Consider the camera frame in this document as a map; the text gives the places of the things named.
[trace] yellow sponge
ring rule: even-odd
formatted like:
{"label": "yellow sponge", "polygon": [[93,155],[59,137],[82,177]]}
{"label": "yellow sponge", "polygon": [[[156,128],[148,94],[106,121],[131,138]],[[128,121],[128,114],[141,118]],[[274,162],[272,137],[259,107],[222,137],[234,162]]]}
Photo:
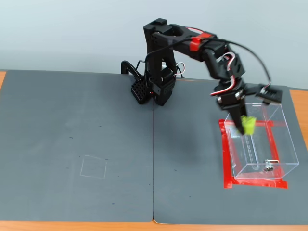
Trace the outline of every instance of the yellow sponge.
{"label": "yellow sponge", "polygon": [[253,116],[241,116],[242,126],[244,128],[245,134],[252,135],[255,132],[255,126],[257,118]]}

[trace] transparent container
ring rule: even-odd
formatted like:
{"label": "transparent container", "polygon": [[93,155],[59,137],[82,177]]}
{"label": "transparent container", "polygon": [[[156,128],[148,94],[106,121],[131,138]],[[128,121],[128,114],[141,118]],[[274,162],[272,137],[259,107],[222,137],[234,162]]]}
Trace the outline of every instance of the transparent container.
{"label": "transparent container", "polygon": [[241,135],[231,116],[225,120],[233,176],[237,179],[279,179],[299,165],[281,104],[246,104],[257,118],[253,135]]}

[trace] white wire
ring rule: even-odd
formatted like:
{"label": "white wire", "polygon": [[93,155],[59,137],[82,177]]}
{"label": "white wire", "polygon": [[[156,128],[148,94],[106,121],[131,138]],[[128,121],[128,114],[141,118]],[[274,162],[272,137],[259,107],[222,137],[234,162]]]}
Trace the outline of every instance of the white wire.
{"label": "white wire", "polygon": [[176,74],[174,74],[175,76],[178,76],[178,75],[182,75],[184,72],[185,72],[185,63],[183,63],[183,62],[178,62],[177,64],[176,64],[176,66],[178,66],[179,64],[182,64],[183,65],[183,71],[181,72],[181,73],[176,73]]}
{"label": "white wire", "polygon": [[[227,54],[229,54],[229,55],[232,56],[231,60],[228,62],[228,65],[227,65],[227,70],[230,71],[230,65],[231,65],[231,63],[233,62],[233,60],[235,59],[235,54],[234,54],[233,52],[227,52],[227,53],[223,54],[222,57],[224,57],[224,56],[227,55]],[[231,84],[230,84],[230,86],[228,86],[228,87],[227,87],[226,89],[224,89],[224,90],[219,90],[219,91],[213,92],[213,93],[210,94],[210,96],[215,96],[215,95],[218,95],[218,94],[227,92],[227,91],[229,91],[230,89],[232,89],[232,88],[234,87],[234,85],[235,85],[235,77],[234,77],[234,75],[232,75],[232,76],[231,76]]]}

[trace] gray mat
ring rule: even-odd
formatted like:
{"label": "gray mat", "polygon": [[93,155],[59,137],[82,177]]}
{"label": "gray mat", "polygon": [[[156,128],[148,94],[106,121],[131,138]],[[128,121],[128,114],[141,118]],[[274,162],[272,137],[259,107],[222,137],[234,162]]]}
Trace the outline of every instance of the gray mat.
{"label": "gray mat", "polygon": [[[214,81],[177,81],[154,106],[154,220],[171,224],[308,224],[308,154],[287,87],[283,109],[299,159],[288,189],[223,187],[218,125],[227,112],[210,97]],[[248,103],[259,102],[247,97]]]}
{"label": "gray mat", "polygon": [[153,104],[132,78],[9,71],[0,91],[0,220],[149,222]]}

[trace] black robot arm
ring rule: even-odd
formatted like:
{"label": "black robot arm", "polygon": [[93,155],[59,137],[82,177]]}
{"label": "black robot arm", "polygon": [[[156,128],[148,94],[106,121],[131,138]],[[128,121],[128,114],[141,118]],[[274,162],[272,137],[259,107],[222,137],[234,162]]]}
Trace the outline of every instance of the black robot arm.
{"label": "black robot arm", "polygon": [[222,110],[227,110],[237,129],[244,134],[241,116],[246,116],[245,96],[256,95],[264,103],[280,103],[282,92],[270,85],[248,88],[241,76],[245,73],[240,57],[229,46],[229,41],[218,39],[215,34],[202,31],[201,34],[179,25],[168,25],[165,19],[157,19],[143,27],[147,56],[145,71],[141,75],[129,62],[121,63],[121,73],[132,73],[136,79],[131,92],[138,103],[145,103],[151,97],[158,105],[164,105],[175,86],[177,64],[173,51],[186,54],[205,62],[212,78],[219,80],[211,95],[217,97]]}

